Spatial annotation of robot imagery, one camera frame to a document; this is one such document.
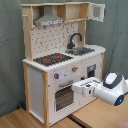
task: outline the stove burner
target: stove burner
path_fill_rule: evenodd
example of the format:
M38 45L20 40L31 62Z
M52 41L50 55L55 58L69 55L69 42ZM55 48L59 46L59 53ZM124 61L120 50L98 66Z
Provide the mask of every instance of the stove burner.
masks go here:
M55 56L55 58L56 58L56 59L58 59L58 58L60 59L60 58L62 58L62 56Z
M50 66L50 65L58 64L58 63L61 63L63 61L67 61L70 59L73 59L73 57L63 55L60 53L55 53L55 54L43 56L40 58L36 58L33 61L39 64L42 64L44 66Z
M45 61L45 62L49 62L49 61L51 61L51 60L50 60L50 59L44 59L44 61Z

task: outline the wooden table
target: wooden table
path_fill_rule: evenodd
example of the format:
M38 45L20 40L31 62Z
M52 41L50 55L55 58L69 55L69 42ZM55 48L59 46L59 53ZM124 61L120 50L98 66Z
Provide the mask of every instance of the wooden table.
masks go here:
M71 116L87 128L115 128L128 118L128 95L119 106L96 99Z
M0 117L0 128L44 128L44 126L31 114L23 109L14 111L6 116ZM81 128L69 118L57 122L50 128Z

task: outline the wooden toy kitchen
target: wooden toy kitchen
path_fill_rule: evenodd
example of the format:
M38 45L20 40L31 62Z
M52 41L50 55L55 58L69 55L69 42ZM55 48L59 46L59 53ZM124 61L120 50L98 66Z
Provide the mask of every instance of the wooden toy kitchen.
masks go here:
M87 20L103 22L104 9L90 2L22 5L26 109L46 128L95 100L71 85L102 79L105 49L86 45L85 32Z

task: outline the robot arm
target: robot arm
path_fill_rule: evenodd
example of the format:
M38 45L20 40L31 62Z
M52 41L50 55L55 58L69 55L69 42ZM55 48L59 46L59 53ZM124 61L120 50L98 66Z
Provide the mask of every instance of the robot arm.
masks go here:
M119 73L110 73L104 82L95 77L79 81L72 85L72 90L84 97L96 97L104 102L117 106L128 94L128 80Z

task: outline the toy stove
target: toy stove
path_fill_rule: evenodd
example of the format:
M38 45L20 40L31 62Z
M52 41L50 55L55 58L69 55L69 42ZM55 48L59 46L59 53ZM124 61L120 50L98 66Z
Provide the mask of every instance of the toy stove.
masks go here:
M85 55L71 55L61 51L34 58L34 62L24 60L28 64L30 82L29 112L44 123L44 86L48 86L49 126L68 116L95 98L85 98L75 93L73 83L89 77L100 79L102 67L102 52L98 46L92 47L93 52ZM47 79L42 77L42 71L47 73Z
M70 59L73 59L73 57L63 55L63 54L60 54L60 53L54 53L54 54L51 54L51 55L36 58L33 61L37 62L39 64L42 64L44 66L50 66L50 65L58 64L60 62L67 61L67 60L70 60Z

